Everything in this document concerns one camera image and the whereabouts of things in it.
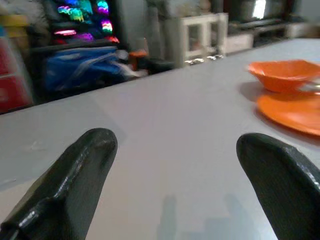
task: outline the television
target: television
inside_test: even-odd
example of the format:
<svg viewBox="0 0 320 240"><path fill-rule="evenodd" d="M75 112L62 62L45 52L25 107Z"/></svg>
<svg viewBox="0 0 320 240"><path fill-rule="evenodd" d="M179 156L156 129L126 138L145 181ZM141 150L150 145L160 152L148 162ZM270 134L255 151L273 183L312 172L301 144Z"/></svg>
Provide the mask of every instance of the television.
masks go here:
<svg viewBox="0 0 320 240"><path fill-rule="evenodd" d="M292 11L294 0L224 0L230 22L240 24L284 20Z"/></svg>

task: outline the white table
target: white table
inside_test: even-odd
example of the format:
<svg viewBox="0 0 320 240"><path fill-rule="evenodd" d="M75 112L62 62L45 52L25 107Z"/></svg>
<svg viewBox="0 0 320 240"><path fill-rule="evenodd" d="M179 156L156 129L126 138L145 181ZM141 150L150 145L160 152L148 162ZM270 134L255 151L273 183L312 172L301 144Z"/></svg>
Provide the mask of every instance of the white table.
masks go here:
<svg viewBox="0 0 320 240"><path fill-rule="evenodd" d="M88 240L272 240L236 155L247 132L298 147L320 167L320 141L255 111L252 61L320 60L296 39L0 116L0 221L86 130L109 128L118 153Z"/></svg>

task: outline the orange plate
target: orange plate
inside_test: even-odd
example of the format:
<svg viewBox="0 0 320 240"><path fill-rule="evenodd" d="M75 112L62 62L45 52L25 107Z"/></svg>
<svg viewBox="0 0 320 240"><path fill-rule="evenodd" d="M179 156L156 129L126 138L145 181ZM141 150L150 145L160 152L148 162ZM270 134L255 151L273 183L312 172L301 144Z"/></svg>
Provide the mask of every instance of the orange plate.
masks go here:
<svg viewBox="0 0 320 240"><path fill-rule="evenodd" d="M295 93L306 82L320 77L320 65L305 60L252 62L248 71L264 87L277 93Z"/></svg>
<svg viewBox="0 0 320 240"><path fill-rule="evenodd" d="M320 136L320 96L265 94L259 97L257 106L279 124Z"/></svg>

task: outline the table surface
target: table surface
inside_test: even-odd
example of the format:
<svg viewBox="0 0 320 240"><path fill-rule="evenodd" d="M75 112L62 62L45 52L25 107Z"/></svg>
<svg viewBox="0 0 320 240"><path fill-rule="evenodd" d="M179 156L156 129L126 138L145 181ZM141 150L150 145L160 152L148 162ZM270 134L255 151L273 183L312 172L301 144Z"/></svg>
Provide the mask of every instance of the table surface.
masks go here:
<svg viewBox="0 0 320 240"><path fill-rule="evenodd" d="M0 116L0 221L85 131L109 128L119 148L88 240L273 240L236 155L259 132L320 167L320 141L261 116L253 61L318 61L320 40L295 39Z"/></svg>

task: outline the orange bowl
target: orange bowl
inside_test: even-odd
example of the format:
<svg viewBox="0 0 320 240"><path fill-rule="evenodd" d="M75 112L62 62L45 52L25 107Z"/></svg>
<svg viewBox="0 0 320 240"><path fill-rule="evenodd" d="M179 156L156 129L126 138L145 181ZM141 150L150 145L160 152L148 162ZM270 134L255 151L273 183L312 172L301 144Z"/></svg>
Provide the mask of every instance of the orange bowl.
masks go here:
<svg viewBox="0 0 320 240"><path fill-rule="evenodd" d="M276 93L294 93L320 76L320 65L305 60L256 61L248 66L264 87Z"/></svg>

